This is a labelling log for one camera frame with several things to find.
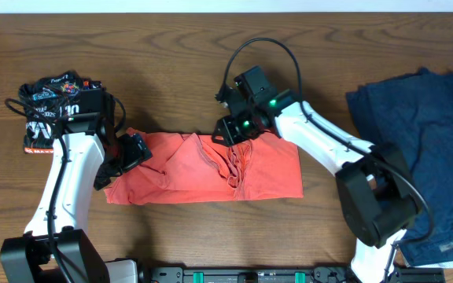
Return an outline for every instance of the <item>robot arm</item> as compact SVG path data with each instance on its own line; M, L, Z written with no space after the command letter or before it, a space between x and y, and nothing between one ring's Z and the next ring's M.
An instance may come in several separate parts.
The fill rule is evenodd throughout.
M62 137L69 151L69 161L66 164L57 197L54 233L61 232L63 229L82 229L87 233L87 216L94 190L93 184L98 169L104 161L105 150L96 134L75 133L64 134ZM30 233L35 237L48 234L47 210L61 167L62 154L62 147L56 139L53 143L53 162L45 191L35 215L25 227L24 234Z
M304 107L307 113L312 114L317 123L320 123L323 127L334 132L335 135L352 143L364 152L370 152L370 147L373 145L371 142L358 139L344 132L317 114L306 101L304 102ZM274 121L275 128L281 135L281 138L298 145L298 147L314 157L333 175L341 170L344 164L354 163L363 158L362 155L347 149L344 145L337 142L337 140L318 129L314 124L309 123L302 113L298 102L284 108L281 114L274 118ZM373 178L373 175L369 175L366 177L366 180L370 181ZM391 246L395 241L401 240L405 233L405 229L399 230L389 237L385 245L380 248L370 247L361 240L356 240L355 256L351 262L351 269L362 283L378 283L383 280L384 269L386 263L389 261ZM391 260L389 263L389 273L393 271L394 265Z
M63 154L60 138L55 138L53 163L39 207L23 237L3 242L1 262L9 282L64 281L58 269L40 267L50 261L52 244L74 282L138 280L133 260L102 261L87 237L87 215L93 188L106 186L109 177L129 171L149 159L151 152L138 134L116 136L115 101L111 94L95 89L78 95L79 113L57 119L54 132L50 133L64 140L68 154ZM65 165L63 156L68 158ZM58 180L63 166L64 173ZM57 200L49 211L57 182ZM49 217L53 217L51 235L47 229Z
M389 273L394 270L390 258L392 244L404 236L405 228L412 224L422 206L396 176L376 167L326 132L410 175L401 151L392 144L375 146L351 136L322 118L306 101L302 107L291 90L279 94L260 67L236 77L235 84L237 90L225 87L216 95L229 108L230 115L216 124L213 141L231 146L270 130L314 157L335 175L344 219L358 237L352 270L363 283L382 281L388 261ZM375 187L370 184L373 180L377 182Z

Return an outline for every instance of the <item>wood grain surface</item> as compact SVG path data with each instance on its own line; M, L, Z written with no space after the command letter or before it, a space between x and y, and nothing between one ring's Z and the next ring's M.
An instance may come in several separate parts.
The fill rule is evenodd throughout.
M353 134L347 91L421 66L453 71L453 13L0 15L0 247L23 233L51 164L51 156L22 153L24 119L3 105L22 83L75 69L101 80L125 104L130 127L207 134L226 114L213 96L227 60L256 36L289 46L305 97ZM277 46L246 48L230 74L254 64L280 89L296 86L293 64ZM136 207L106 204L104 193L95 192L89 238L105 260L348 263L355 238L342 219L333 176L300 156L304 199ZM447 279L453 282L453 270Z

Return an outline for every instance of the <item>folded red cloth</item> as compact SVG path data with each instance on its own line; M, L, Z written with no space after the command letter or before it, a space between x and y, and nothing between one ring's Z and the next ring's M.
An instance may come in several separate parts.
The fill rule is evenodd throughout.
M233 147L209 135L139 133L153 157L105 189L111 204L181 204L303 197L293 143L262 134Z

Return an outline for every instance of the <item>black cable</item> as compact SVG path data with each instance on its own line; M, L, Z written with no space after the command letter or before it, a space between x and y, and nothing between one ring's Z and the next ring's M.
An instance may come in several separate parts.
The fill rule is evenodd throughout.
M232 62L234 61L235 57L246 46L248 46L249 44L251 44L253 42L258 42L258 41L272 42L272 43L277 44L278 46L283 48L287 52L287 54L291 57L291 59L293 60L293 63L295 64L295 69L296 69L296 79L298 81L298 100L299 100L298 102L300 103L301 111L305 115L307 120L310 121L314 126L316 126L318 129L320 129L322 132L324 132L325 134L329 135L331 138L335 139L337 142L344 145L346 148L364 156L365 158L368 158L368 159L374 161L379 167L390 172L391 174L395 175L396 177L401 179L403 182L405 182L408 185L408 187L410 188L411 196L419 199L422 203L422 206L427 211L428 217L429 217L429 228L428 228L428 231L426 232L426 234L424 234L423 236L421 236L419 238L400 240L400 241L396 241L395 243L393 243L391 254L389 255L389 261L388 261L387 267L385 269L384 282L387 283L387 274L389 272L389 267L392 262L392 257L394 257L394 250L400 244L408 244L408 243L415 243L415 242L419 242L419 241L425 241L429 237L431 237L431 235L433 234L434 217L433 217L433 213L431 212L431 209L429 208L429 205L425 202L424 197L419 193L419 191L417 191L415 186L410 181L408 181L408 178L406 178L397 168L391 166L390 164L387 164L386 162L384 162L382 160L379 160L378 158L376 158L375 156L372 156L369 153L364 152L363 150L354 146L351 142L345 141L344 139L342 139L342 137L338 136L331 130L326 129L320 123L315 121L314 118L312 117L311 113L307 113L307 111L305 110L305 107L304 107L304 96L303 96L303 91L302 91L302 78L301 78L301 74L300 74L300 67L298 66L298 61L296 60L296 57L293 54L293 52L291 52L291 50L287 46L285 46L282 42L279 42L275 39L269 39L269 38L255 38L255 39L248 40L247 42L242 44L239 48L237 48L235 50L234 54L232 54L232 57L228 60L228 64L226 65L225 75L223 76L223 82L222 82L221 87L219 88L220 94L223 92L224 88L227 86L228 71L230 70L230 66L232 65Z
M122 119L121 121L118 122L118 125L116 125L115 127L115 133L117 133L119 130L122 129L123 125L125 124L125 118L126 118L126 112L125 112L125 107L123 106L122 102L120 101L120 99L116 98L113 96L113 99L116 101L116 103L118 103L118 105L122 108L122 112L123 112L123 115L122 115Z
M10 102L15 103L17 105L20 105L24 107L24 109L27 109L31 111L35 117L29 116L28 114L21 112L17 109L15 109L12 105L10 105ZM50 205L48 207L48 215L46 216L46 228L48 232L48 241L50 244L50 249L52 251L53 257L55 257L55 261L57 262L57 265L61 269L62 274L64 277L67 279L68 282L73 283L74 281L72 280L71 274L68 272L67 267L64 265L64 261L62 260L62 256L60 251L57 248L57 243L55 241L55 238L53 237L53 226L54 226L54 211L55 211L55 204L57 202L57 195L59 193L59 188L61 187L61 182L62 178L64 176L64 172L66 169L66 163L68 162L68 149L66 148L66 144L64 142L64 139L62 138L62 135L60 133L57 133L57 128L55 125L53 125L42 113L38 112L36 109L34 109L30 105L26 105L23 102L20 102L16 99L12 98L6 98L5 99L5 105L10 109L11 111L15 112L18 115L25 116L27 118L34 118L34 119L39 119L46 123L52 133L55 132L57 134L57 139L61 143L61 148L62 148L62 163L61 163L61 168L59 169L59 174L57 175L57 181L55 182L55 186L53 187L52 191L52 197L50 198Z

